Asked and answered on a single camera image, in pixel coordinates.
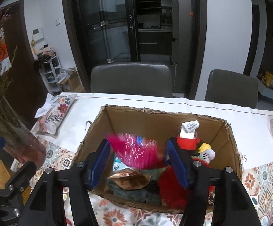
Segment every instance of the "white tablecloth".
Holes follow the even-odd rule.
[[[166,112],[184,112],[225,119],[232,127],[238,151],[244,157],[243,168],[249,169],[273,161],[273,137],[270,131],[272,111],[228,104],[193,101],[186,98],[77,93],[77,98],[61,123],[56,135],[39,135],[62,148],[76,152],[90,124],[104,105],[150,108]]]

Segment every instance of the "glass vase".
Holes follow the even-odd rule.
[[[22,124],[4,97],[0,101],[0,137],[6,141],[6,152],[22,164],[32,161],[37,168],[43,165],[44,145]]]

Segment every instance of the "light switch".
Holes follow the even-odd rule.
[[[60,18],[57,18],[56,19],[56,25],[59,25],[60,24]]]

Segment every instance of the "floral tissue holder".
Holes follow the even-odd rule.
[[[54,135],[76,96],[76,94],[72,94],[57,98],[50,106],[48,112],[39,117],[35,127],[33,128],[33,132],[40,131]]]

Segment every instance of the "dining table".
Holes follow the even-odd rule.
[[[61,96],[72,93],[61,93]],[[194,101],[186,98],[162,98],[138,95],[76,93],[67,115],[55,135],[32,132],[46,147],[43,166],[30,185],[33,188],[48,167],[68,169],[91,123],[104,105],[149,108],[170,113],[192,113],[224,119],[230,124],[241,158],[242,184],[256,209],[262,226],[273,223],[273,135],[270,121],[273,111],[245,108],[230,104]],[[11,169],[22,164],[14,160]],[[68,188],[63,188],[67,225],[74,226]],[[121,205],[89,192],[100,226],[176,226],[182,214],[160,213]],[[205,215],[211,225],[213,212]]]

